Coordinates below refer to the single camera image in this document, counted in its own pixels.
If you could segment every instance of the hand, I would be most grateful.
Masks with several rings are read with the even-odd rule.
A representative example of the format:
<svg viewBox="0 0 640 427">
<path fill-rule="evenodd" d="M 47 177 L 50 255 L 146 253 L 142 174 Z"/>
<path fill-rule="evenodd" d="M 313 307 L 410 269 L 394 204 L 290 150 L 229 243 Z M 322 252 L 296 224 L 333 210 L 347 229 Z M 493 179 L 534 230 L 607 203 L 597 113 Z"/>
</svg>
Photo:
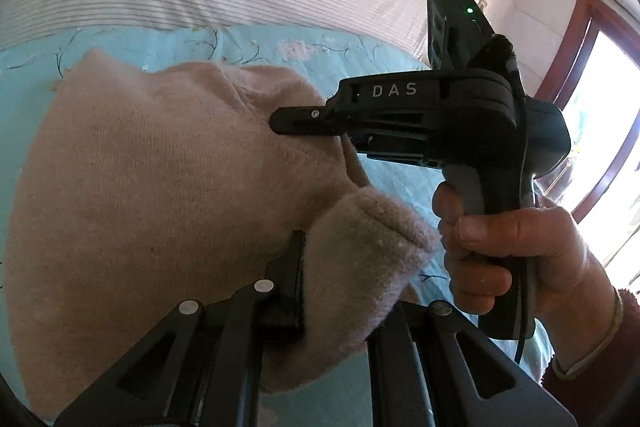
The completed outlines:
<svg viewBox="0 0 640 427">
<path fill-rule="evenodd" d="M 507 269 L 483 263 L 472 252 L 536 257 L 535 314 L 549 333 L 558 362 L 568 369 L 606 338 L 616 296 L 571 214 L 549 200 L 545 205 L 463 217 L 462 200 L 450 185 L 440 184 L 433 196 L 456 306 L 467 313 L 485 314 L 493 308 L 495 297 L 511 286 Z"/>
</svg>

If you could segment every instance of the fingernail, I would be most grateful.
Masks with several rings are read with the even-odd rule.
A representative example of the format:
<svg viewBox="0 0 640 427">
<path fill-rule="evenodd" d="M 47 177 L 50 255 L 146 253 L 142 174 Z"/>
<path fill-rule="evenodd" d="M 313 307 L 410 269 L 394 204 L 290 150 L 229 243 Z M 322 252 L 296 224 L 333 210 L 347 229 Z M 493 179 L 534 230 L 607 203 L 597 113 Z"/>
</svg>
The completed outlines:
<svg viewBox="0 0 640 427">
<path fill-rule="evenodd" d="M 478 217 L 460 217 L 458 236 L 462 241 L 482 241 L 487 234 L 486 224 Z"/>
</svg>

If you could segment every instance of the device handle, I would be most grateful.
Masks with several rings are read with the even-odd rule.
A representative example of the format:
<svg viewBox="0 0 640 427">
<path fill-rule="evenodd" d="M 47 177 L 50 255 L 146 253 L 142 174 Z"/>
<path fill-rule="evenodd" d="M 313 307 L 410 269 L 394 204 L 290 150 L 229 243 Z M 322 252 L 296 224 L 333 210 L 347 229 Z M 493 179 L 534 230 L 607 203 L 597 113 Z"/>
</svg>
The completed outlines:
<svg viewBox="0 0 640 427">
<path fill-rule="evenodd" d="M 445 181 L 452 185 L 465 205 L 465 214 L 498 214 L 523 206 L 534 206 L 533 190 L 520 197 L 520 173 L 517 169 L 476 169 L 467 165 L 445 165 Z M 490 258 L 487 263 L 503 266 L 511 272 L 511 288 L 495 299 L 490 312 L 480 315 L 478 327 L 492 339 L 517 340 L 522 317 L 522 285 L 527 286 L 527 338 L 536 328 L 534 320 L 536 266 L 532 257 Z"/>
</svg>

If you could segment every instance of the silver screw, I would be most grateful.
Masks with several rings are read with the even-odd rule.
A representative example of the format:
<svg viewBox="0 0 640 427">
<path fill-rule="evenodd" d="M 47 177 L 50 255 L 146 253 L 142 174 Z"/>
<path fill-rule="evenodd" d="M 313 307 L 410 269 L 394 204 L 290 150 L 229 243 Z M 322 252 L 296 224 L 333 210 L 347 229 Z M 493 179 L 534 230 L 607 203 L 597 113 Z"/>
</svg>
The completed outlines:
<svg viewBox="0 0 640 427">
<path fill-rule="evenodd" d="M 182 315 L 193 315 L 200 305 L 196 301 L 182 301 L 178 309 Z"/>
<path fill-rule="evenodd" d="M 260 279 L 259 281 L 255 282 L 254 290 L 260 293 L 267 293 L 273 290 L 274 286 L 275 285 L 273 281 L 270 281 L 269 279 Z"/>
<path fill-rule="evenodd" d="M 447 301 L 433 301 L 431 304 L 429 304 L 429 308 L 431 308 L 431 311 L 434 314 L 439 315 L 440 317 L 446 317 L 452 312 L 453 309 L 451 308 L 451 304 L 449 304 Z"/>
</svg>

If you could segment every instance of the wooden window frame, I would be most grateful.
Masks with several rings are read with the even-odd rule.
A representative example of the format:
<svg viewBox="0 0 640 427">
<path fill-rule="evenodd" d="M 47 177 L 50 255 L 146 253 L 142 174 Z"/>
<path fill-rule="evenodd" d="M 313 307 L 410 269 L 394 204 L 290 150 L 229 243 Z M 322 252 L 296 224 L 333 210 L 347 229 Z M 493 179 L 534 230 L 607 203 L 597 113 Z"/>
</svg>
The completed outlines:
<svg viewBox="0 0 640 427">
<path fill-rule="evenodd" d="M 640 35 L 602 0 L 576 0 L 558 53 L 538 88 L 536 98 L 553 102 L 564 109 L 580 81 L 600 31 L 609 36 L 640 68 Z M 606 172 L 572 212 L 578 223 L 607 191 L 631 154 L 638 136 L 640 111 Z"/>
</svg>

